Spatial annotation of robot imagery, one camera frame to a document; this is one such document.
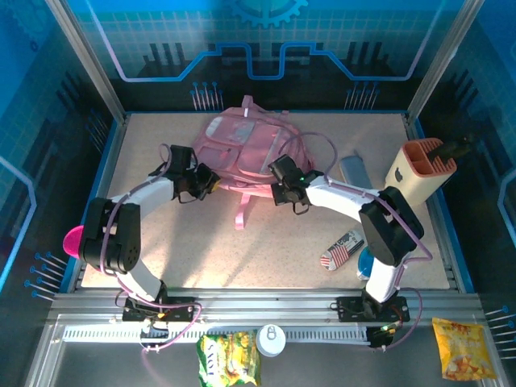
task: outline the white cap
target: white cap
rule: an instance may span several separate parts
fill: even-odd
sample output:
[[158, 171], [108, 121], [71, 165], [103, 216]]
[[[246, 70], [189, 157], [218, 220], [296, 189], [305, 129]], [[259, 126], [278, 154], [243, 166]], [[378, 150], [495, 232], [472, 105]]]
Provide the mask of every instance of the white cap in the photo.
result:
[[278, 356], [286, 343], [285, 332], [278, 325], [265, 325], [260, 328], [256, 336], [258, 351], [264, 356]]

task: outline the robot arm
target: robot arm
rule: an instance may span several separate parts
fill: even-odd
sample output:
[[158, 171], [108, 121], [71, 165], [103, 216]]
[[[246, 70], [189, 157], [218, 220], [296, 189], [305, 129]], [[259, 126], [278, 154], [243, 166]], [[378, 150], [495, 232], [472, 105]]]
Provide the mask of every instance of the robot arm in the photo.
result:
[[114, 226], [106, 229], [108, 218], [118, 202], [126, 194], [109, 199], [95, 198], [88, 207], [81, 242], [79, 258], [95, 268], [100, 267], [100, 251], [105, 233], [109, 232], [104, 267], [113, 273], [130, 290], [130, 297], [148, 302], [163, 302], [166, 288], [154, 277], [139, 259], [141, 250], [141, 221], [161, 205], [188, 192], [192, 197], [203, 200], [214, 191], [219, 177], [204, 164], [196, 165], [192, 148], [171, 146], [172, 160], [167, 171], [161, 171], [162, 164], [119, 206], [114, 217]]
[[[382, 191], [358, 189], [327, 179], [319, 171], [304, 173], [288, 156], [280, 157], [269, 168], [278, 180], [272, 186], [277, 206], [293, 203], [295, 214], [306, 213], [310, 205], [323, 206], [362, 223], [375, 256], [371, 277], [362, 293], [364, 313], [375, 318], [396, 297], [403, 261], [416, 248], [403, 226], [386, 218], [390, 214], [376, 198], [388, 202], [417, 238], [423, 236], [421, 223], [402, 194], [393, 187]], [[298, 203], [304, 210], [297, 211]]]

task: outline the blue bottle cap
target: blue bottle cap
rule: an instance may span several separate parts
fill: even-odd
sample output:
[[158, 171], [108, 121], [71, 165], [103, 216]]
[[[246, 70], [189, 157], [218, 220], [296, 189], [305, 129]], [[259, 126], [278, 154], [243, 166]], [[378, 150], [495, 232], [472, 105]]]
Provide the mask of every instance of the blue bottle cap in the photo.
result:
[[369, 247], [364, 248], [358, 257], [358, 272], [364, 279], [371, 277], [373, 261], [374, 256], [369, 251]]

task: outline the bottle cap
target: bottle cap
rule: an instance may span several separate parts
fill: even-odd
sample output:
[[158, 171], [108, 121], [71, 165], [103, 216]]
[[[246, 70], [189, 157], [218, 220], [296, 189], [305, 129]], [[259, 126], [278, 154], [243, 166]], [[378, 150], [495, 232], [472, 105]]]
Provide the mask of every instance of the bottle cap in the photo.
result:
[[285, 332], [278, 325], [265, 325], [256, 336], [258, 351], [267, 357], [278, 356], [285, 348], [285, 343]]
[[356, 275], [360, 280], [365, 281], [371, 277], [373, 261], [374, 256], [372, 256], [369, 251], [369, 247], [366, 247], [358, 257], [358, 271], [356, 272]]

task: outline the yellow snack bag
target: yellow snack bag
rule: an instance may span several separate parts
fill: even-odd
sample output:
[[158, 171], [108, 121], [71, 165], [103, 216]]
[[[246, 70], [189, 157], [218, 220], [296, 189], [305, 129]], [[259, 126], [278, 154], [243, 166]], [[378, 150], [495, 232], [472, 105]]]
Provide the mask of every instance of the yellow snack bag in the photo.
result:
[[256, 331], [204, 335], [197, 343], [201, 387], [260, 385]]
[[484, 342], [482, 325], [433, 318], [443, 378], [452, 381], [496, 379]]

